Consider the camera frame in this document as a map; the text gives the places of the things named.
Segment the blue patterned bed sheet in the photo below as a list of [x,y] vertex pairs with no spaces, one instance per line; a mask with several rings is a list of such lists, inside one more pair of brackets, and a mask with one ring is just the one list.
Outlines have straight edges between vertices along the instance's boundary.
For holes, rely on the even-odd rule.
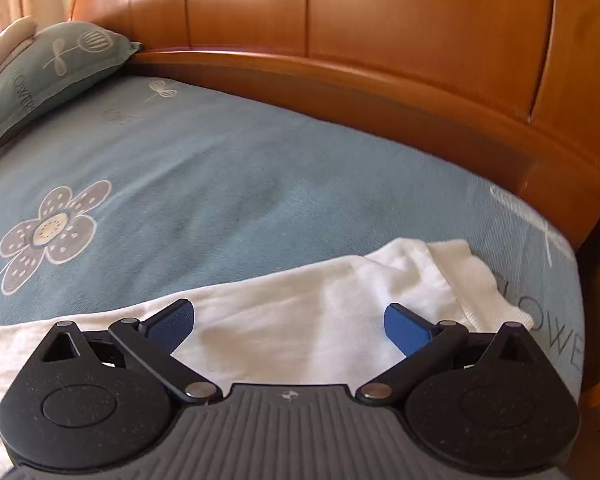
[[140,77],[102,84],[0,149],[0,321],[88,270],[182,291],[464,240],[572,393],[584,321],[576,257],[504,188],[407,146],[262,103]]

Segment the wooden headboard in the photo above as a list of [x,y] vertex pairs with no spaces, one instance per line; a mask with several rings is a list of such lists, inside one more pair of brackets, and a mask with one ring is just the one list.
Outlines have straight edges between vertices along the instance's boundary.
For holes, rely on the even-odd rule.
[[600,0],[71,0],[132,67],[376,133],[533,206],[576,251],[582,426],[600,479]]

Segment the white printed sweatshirt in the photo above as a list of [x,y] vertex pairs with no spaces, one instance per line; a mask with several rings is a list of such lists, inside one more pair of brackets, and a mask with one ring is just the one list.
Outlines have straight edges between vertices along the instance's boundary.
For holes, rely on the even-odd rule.
[[[132,281],[128,271],[91,269],[9,300],[0,321],[0,401],[53,322],[73,318],[84,330],[102,330],[122,316],[146,318],[172,300],[155,289],[133,292]],[[533,326],[464,240],[397,238],[364,256],[185,289],[182,297],[195,307],[196,326],[178,358],[222,387],[362,385],[399,361],[382,329],[393,302],[429,322],[453,320],[473,332],[494,332],[508,321]],[[8,467],[0,440],[0,477]]]

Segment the green flower pillow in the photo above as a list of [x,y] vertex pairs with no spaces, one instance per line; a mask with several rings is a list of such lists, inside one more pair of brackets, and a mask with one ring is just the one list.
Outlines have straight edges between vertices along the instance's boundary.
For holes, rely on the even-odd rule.
[[0,73],[0,148],[116,72],[141,48],[139,42],[89,22],[42,29]]

